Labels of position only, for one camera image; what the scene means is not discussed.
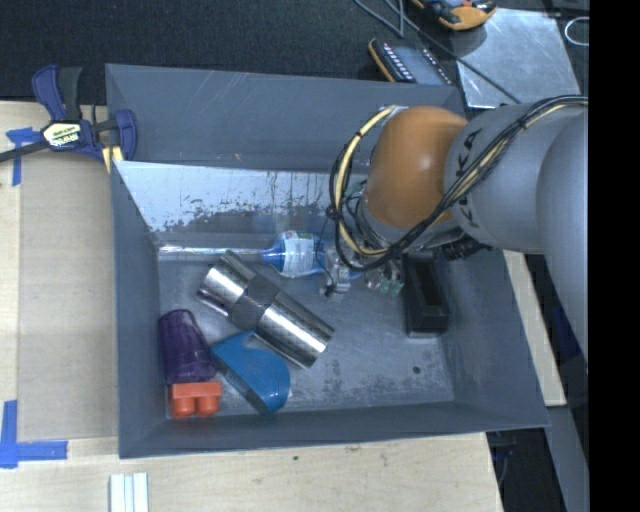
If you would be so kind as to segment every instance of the wooden table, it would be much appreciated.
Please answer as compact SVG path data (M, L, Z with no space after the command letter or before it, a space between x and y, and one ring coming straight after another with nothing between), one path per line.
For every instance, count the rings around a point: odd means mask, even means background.
M104 109L99 109L99 114L103 116ZM4 137L7 130L26 126L39 129L47 121L47 112L36 103L0 102L0 148L12 147ZM23 159L23 176L29 179L29 169L35 169L35 166L47 166L55 175L64 172L66 167L77 165L93 166L96 172L105 172L93 162L82 164L82 159L76 155L44 152ZM18 389L18 350L21 339L30 333L19 316L21 187L11 186L11 175L12 164L1 164L2 401L19 398L34 389L27 386L42 386L39 384L42 379L34 378L32 382L21 381L24 389ZM549 406L563 405L566 400L524 258L514 253L506 256L545 401ZM52 248L39 257L44 258L40 261L51 261L43 279L55 282L56 268L59 272L66 271L56 266L59 256ZM77 293L80 289L60 287L51 300L83 301L85 299ZM100 295L95 289L90 291L94 296ZM44 318L43 322L47 320L54 329L59 325L59 320ZM67 322L60 328L72 329L73 326ZM115 379L115 375L106 377ZM59 384L69 385L63 379ZM56 383L48 382L47 385L55 387ZM82 382L76 385L78 389L84 389ZM83 437L78 435L69 439L68 460L20 463L16 470L0 470L0 510L104 511L108 509L109 476L136 472L148 474L150 509L154 512L503 510L489 447L482 433L137 460L118 458L117 438L113 435Z

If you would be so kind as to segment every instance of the orange block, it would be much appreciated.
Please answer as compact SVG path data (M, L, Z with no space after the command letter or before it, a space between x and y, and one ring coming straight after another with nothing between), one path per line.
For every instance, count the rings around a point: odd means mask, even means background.
M171 416L175 419L188 418L195 414L199 418L213 416L219 409L222 396L220 382L189 382L172 384L169 387Z

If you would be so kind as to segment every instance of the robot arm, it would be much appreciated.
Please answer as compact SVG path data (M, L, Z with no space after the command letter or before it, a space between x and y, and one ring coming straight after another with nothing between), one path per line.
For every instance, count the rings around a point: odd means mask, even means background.
M370 270L402 253L469 243L544 254L586 358L587 114L588 100L576 96L500 107L469 123L434 107L383 109L332 173L341 259ZM383 120L349 215L351 156Z

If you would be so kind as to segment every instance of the blue tape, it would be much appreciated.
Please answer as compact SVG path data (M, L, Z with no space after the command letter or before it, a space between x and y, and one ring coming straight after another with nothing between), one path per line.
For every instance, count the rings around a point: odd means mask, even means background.
M65 460L68 441L17 442L18 401L4 403L0 435L0 468L15 469L19 462Z
M42 140L42 135L40 132L29 128L18 128L17 130L9 130L7 132L7 137L16 148L21 147L25 143L32 144L34 142L40 142ZM16 186L20 185L22 181L22 161L20 157L14 159L13 161L13 178L11 179L11 185Z

